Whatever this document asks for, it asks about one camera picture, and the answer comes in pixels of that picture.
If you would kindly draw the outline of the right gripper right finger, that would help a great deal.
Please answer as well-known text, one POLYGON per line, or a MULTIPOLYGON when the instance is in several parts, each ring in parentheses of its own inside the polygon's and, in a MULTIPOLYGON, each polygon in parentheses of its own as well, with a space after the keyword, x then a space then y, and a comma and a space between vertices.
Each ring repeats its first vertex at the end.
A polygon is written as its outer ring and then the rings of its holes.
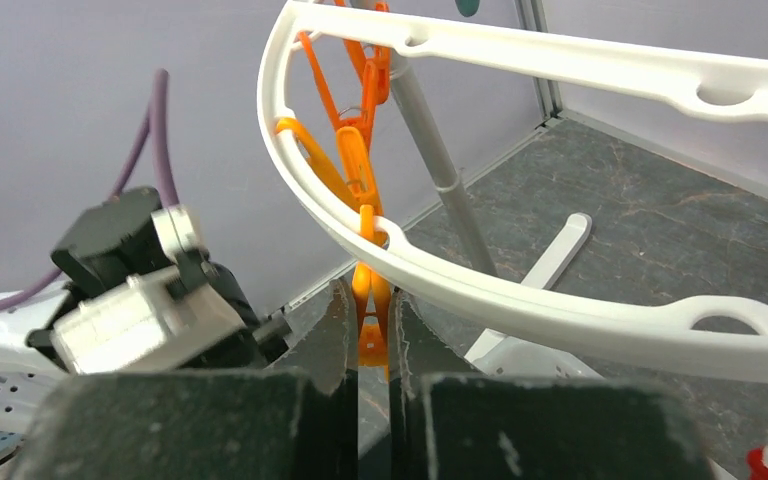
POLYGON ((623 380, 489 376, 390 303, 395 479, 710 479, 682 405, 623 380))

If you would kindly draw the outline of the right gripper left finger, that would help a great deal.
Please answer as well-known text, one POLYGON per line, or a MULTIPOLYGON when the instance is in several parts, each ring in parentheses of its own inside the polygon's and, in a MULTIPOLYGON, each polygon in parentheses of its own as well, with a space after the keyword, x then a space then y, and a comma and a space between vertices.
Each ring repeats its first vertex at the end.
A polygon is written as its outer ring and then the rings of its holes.
POLYGON ((39 407, 16 479, 353 479, 355 305, 330 285, 320 320, 264 369, 109 373, 39 407))

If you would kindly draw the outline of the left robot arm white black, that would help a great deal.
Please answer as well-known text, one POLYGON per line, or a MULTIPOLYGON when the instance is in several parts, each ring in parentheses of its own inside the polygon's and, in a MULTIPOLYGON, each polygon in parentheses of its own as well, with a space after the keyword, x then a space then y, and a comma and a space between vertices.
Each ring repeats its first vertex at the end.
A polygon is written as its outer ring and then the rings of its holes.
POLYGON ((0 373, 263 368, 288 325, 259 318, 198 217, 152 188, 84 211, 53 258, 66 278, 0 306, 0 373))

